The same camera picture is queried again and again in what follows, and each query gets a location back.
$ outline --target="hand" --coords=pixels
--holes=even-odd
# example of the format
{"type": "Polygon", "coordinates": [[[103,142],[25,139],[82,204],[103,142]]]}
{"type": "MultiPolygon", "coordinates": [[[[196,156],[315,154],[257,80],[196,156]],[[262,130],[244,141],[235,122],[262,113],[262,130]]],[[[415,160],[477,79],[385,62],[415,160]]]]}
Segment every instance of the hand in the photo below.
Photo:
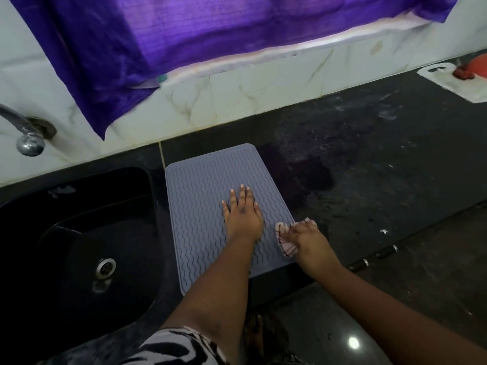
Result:
{"type": "Polygon", "coordinates": [[[228,240],[243,236],[251,239],[252,242],[257,242],[264,230],[264,219],[259,204],[254,202],[250,188],[247,187],[246,194],[244,185],[240,185],[238,202],[235,190],[230,190],[230,209],[223,200],[222,208],[228,240]]]}
{"type": "Polygon", "coordinates": [[[317,226],[309,222],[297,224],[289,232],[283,233],[282,238],[298,247],[296,262],[314,280],[328,281],[342,268],[328,240],[317,226]]]}

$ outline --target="chrome faucet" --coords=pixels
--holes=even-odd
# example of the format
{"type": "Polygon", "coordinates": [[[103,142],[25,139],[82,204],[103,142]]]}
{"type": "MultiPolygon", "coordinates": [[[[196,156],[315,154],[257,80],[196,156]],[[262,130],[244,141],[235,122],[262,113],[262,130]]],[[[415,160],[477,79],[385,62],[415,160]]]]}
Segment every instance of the chrome faucet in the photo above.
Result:
{"type": "Polygon", "coordinates": [[[50,139],[56,134],[54,126],[44,119],[40,118],[26,118],[22,114],[17,113],[15,110],[0,104],[0,116],[7,119],[12,125],[22,133],[22,136],[17,139],[17,150],[26,156],[40,155],[46,144],[44,138],[50,139]],[[49,128],[50,138],[47,138],[45,132],[48,132],[49,128]]]}

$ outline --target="zebra print sleeve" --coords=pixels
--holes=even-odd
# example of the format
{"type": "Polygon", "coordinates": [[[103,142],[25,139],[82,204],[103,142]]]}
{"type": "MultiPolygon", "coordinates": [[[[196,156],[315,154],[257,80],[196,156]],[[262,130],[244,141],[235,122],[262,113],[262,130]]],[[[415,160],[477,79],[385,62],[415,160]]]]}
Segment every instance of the zebra print sleeve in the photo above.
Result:
{"type": "Polygon", "coordinates": [[[122,364],[190,364],[226,365],[227,359],[216,343],[188,327],[164,328],[155,332],[139,348],[139,352],[122,364]]]}

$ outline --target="foot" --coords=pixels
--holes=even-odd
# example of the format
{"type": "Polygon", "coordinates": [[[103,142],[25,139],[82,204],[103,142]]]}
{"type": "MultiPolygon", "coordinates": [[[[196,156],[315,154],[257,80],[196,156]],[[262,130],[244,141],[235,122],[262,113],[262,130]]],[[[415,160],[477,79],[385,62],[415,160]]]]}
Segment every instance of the foot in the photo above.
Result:
{"type": "Polygon", "coordinates": [[[260,315],[253,315],[247,320],[245,325],[245,342],[247,353],[257,351],[264,357],[263,325],[260,315]]]}

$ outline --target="sink basin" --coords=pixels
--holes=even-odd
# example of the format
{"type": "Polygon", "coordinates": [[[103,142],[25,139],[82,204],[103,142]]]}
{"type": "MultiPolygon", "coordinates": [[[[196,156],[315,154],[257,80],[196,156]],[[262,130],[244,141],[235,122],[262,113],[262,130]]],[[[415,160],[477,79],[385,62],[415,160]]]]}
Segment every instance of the sink basin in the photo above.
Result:
{"type": "Polygon", "coordinates": [[[10,231],[3,243],[15,251],[10,296],[24,323],[17,330],[36,333],[23,362],[129,325],[154,302],[162,253],[142,169],[117,169],[21,197],[0,208],[0,221],[10,231]]]}

